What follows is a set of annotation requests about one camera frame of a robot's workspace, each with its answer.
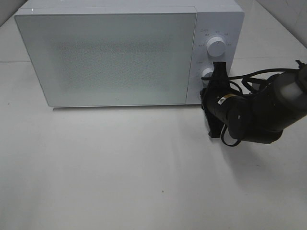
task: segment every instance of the yellow label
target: yellow label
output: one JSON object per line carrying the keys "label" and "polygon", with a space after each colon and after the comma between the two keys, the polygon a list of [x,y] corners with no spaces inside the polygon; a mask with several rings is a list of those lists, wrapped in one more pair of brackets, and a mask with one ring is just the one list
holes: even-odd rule
{"label": "yellow label", "polygon": [[230,98],[230,97],[233,97],[233,96],[236,96],[235,94],[227,94],[225,95],[224,97],[221,97],[221,99],[217,102],[218,104],[223,104],[223,102],[227,99],[227,98]]}

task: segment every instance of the white wall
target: white wall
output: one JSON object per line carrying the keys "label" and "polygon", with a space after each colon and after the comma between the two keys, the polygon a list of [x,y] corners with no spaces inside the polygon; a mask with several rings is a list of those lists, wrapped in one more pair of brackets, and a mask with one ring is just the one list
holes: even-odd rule
{"label": "white wall", "polygon": [[0,26],[25,2],[26,0],[0,0]]}
{"label": "white wall", "polygon": [[307,0],[258,0],[307,47]]}

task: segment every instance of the microwave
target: microwave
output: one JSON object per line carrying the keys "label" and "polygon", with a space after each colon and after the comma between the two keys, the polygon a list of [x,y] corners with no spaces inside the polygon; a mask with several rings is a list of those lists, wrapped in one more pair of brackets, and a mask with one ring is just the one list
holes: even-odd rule
{"label": "microwave", "polygon": [[243,18],[233,0],[29,0],[15,15],[51,107],[200,104]]}

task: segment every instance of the white knob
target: white knob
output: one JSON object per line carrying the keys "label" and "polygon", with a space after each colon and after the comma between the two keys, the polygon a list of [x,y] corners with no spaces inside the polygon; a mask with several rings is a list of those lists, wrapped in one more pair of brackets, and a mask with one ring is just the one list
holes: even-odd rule
{"label": "white knob", "polygon": [[202,72],[202,77],[203,78],[209,78],[209,77],[211,77],[211,75],[212,75],[212,73],[213,73],[213,68],[206,68],[203,72]]}
{"label": "white knob", "polygon": [[207,42],[207,51],[212,57],[218,57],[225,52],[226,43],[220,36],[214,36]]}

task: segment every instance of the microwave control panel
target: microwave control panel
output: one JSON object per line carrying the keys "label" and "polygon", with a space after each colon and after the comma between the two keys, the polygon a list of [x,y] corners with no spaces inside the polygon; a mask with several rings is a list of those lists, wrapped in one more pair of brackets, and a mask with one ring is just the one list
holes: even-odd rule
{"label": "microwave control panel", "polygon": [[214,61],[225,61],[229,73],[244,18],[242,11],[198,12],[186,104],[200,104],[200,91]]}

